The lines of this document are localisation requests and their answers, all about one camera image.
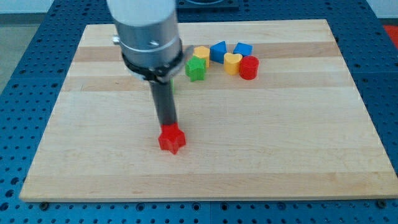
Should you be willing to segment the black clamp ring mount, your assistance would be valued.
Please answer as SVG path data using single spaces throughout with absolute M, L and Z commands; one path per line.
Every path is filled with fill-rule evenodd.
M 163 64 L 159 67 L 139 67 L 131 63 L 127 57 L 122 54 L 123 62 L 129 73 L 142 81 L 149 82 L 169 82 L 183 67 L 183 52 L 180 51 L 178 55 L 169 63 Z

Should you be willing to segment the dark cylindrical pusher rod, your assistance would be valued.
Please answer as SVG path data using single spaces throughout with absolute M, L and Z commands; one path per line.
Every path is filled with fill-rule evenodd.
M 171 83 L 149 83 L 160 125 L 176 123 L 178 119 Z

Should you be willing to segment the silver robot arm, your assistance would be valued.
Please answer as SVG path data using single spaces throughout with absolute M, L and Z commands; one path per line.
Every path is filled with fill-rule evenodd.
M 183 49 L 174 0 L 107 0 L 125 66 L 149 82 L 161 125 L 177 123 L 171 80 L 193 55 Z

